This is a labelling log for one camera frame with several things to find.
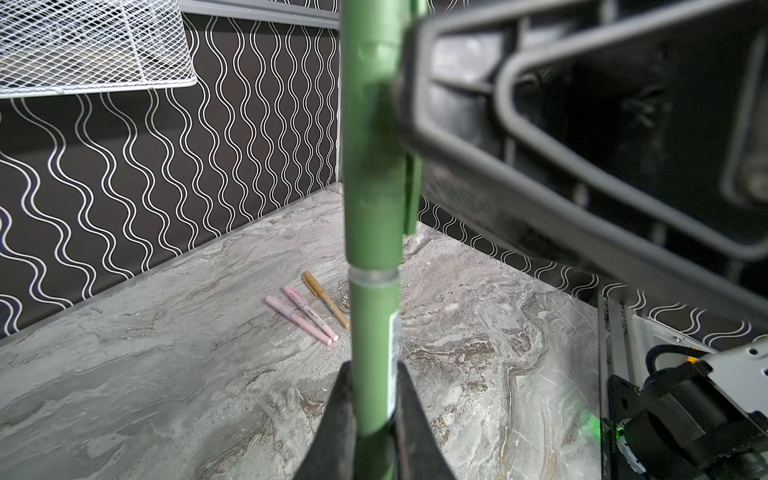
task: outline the marble countertop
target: marble countertop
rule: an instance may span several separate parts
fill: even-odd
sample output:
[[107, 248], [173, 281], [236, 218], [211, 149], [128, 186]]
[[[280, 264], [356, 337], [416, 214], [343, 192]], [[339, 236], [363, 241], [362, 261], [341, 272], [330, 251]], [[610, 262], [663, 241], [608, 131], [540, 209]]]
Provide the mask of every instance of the marble countertop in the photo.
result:
[[[331, 347], [264, 304], [309, 299], [304, 270], [348, 308], [338, 186], [6, 339], [2, 477], [290, 478], [350, 358], [319, 302]], [[599, 478], [595, 309], [424, 226], [401, 273], [401, 357], [457, 478]]]

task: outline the yellow pen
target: yellow pen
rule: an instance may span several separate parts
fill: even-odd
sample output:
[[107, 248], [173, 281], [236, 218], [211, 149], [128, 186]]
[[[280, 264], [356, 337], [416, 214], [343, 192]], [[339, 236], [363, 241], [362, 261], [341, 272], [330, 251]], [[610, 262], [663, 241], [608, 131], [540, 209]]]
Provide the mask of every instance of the yellow pen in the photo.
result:
[[333, 315], [336, 316], [337, 319], [341, 322], [342, 325], [344, 325], [344, 328], [349, 328], [349, 321], [346, 319], [343, 313], [341, 313], [341, 310], [339, 310], [339, 307], [336, 306], [336, 304], [331, 300], [331, 297], [328, 296], [328, 293], [320, 286], [320, 284], [317, 282], [314, 276], [310, 272], [304, 272], [304, 275], [302, 276], [304, 279], [304, 283], [310, 288], [310, 290], [313, 291], [315, 295], [320, 297], [320, 299], [323, 300], [323, 302], [328, 306], [328, 309], [333, 312]]

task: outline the black cable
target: black cable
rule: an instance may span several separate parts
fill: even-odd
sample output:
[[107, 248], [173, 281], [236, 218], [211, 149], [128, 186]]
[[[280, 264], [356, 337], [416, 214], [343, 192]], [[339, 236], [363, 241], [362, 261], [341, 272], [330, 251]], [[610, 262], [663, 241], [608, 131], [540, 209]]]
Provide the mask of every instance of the black cable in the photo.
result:
[[645, 368], [648, 369], [648, 373], [651, 375], [656, 373], [656, 358], [662, 353], [679, 353], [680, 355], [692, 356], [695, 359], [700, 359], [707, 354], [707, 352], [702, 350], [682, 345], [656, 345], [645, 354]]

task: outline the metal mesh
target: metal mesh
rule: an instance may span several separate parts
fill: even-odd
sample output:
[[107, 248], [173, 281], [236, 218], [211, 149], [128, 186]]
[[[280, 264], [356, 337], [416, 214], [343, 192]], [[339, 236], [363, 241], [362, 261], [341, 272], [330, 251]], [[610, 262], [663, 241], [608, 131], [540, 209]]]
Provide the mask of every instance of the metal mesh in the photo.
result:
[[0, 0], [0, 98], [195, 81], [178, 0]]

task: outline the pink pen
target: pink pen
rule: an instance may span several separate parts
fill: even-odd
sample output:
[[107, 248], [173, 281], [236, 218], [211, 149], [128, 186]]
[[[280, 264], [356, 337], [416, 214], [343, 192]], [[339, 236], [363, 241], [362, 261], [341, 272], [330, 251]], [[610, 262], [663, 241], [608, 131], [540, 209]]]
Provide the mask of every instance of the pink pen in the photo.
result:
[[323, 322], [323, 319], [320, 318], [320, 315], [315, 313], [314, 310], [312, 310], [308, 304], [308, 302], [304, 299], [303, 296], [301, 296], [301, 293], [297, 292], [295, 288], [293, 288], [291, 285], [285, 285], [283, 287], [283, 292], [288, 296], [288, 298], [293, 301], [296, 306], [298, 306], [302, 312], [306, 313], [306, 315], [318, 326], [320, 329], [326, 333], [327, 336], [331, 338], [334, 342], [339, 341], [339, 336], [336, 335], [333, 330], [331, 330], [331, 327], [328, 326], [327, 323]]
[[279, 301], [277, 298], [271, 295], [267, 295], [266, 304], [271, 306], [275, 310], [277, 310], [280, 314], [282, 314], [291, 322], [294, 322], [296, 325], [300, 326], [301, 328], [305, 329], [307, 332], [311, 333], [319, 341], [325, 343], [326, 345], [330, 345], [331, 343], [333, 343], [333, 341], [330, 338], [328, 338], [328, 336], [325, 333], [319, 331], [311, 323], [307, 322], [304, 319], [304, 317], [302, 317], [298, 312], [294, 312], [293, 309], [291, 309], [285, 303]]

